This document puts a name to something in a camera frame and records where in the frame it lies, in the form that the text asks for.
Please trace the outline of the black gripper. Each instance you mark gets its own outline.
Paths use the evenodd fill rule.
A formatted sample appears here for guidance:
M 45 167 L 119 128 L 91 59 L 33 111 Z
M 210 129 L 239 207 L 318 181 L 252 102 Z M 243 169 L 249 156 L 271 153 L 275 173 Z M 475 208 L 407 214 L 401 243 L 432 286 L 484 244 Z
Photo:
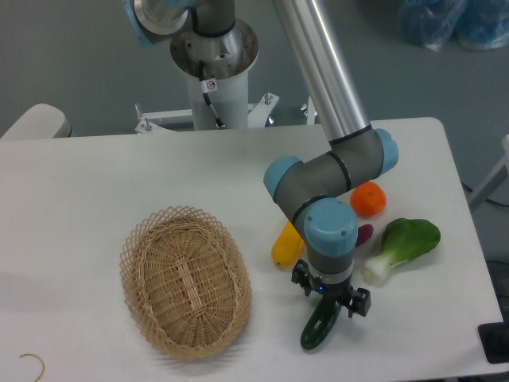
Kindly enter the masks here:
M 341 305 L 347 308 L 349 318 L 353 318 L 355 314 L 366 317 L 371 308 L 371 292 L 364 288 L 355 289 L 351 280 L 352 277 L 349 276 L 340 283 L 325 283 L 318 277 L 310 278 L 309 266 L 303 259 L 297 261 L 291 274 L 291 282 L 299 285 L 306 297 L 309 297 L 313 290 L 322 296 L 340 301 Z

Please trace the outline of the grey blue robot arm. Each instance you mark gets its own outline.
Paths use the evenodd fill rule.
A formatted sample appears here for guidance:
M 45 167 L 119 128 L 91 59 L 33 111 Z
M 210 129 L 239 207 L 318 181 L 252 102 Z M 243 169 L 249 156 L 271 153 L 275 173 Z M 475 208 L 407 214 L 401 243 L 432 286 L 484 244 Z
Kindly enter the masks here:
M 175 65 L 188 80 L 196 130 L 245 129 L 266 113 L 249 108 L 247 72 L 258 55 L 252 29 L 235 15 L 232 1 L 126 1 L 127 17 L 143 45 L 170 40 Z M 263 182 L 273 201 L 305 241 L 306 261 L 292 280 L 351 314 L 366 315 L 367 290 L 351 285 L 357 223 L 340 196 L 391 170 L 398 147 L 371 126 L 352 83 L 321 1 L 277 1 L 275 8 L 296 54 L 312 103 L 330 145 L 303 162 L 274 161 Z

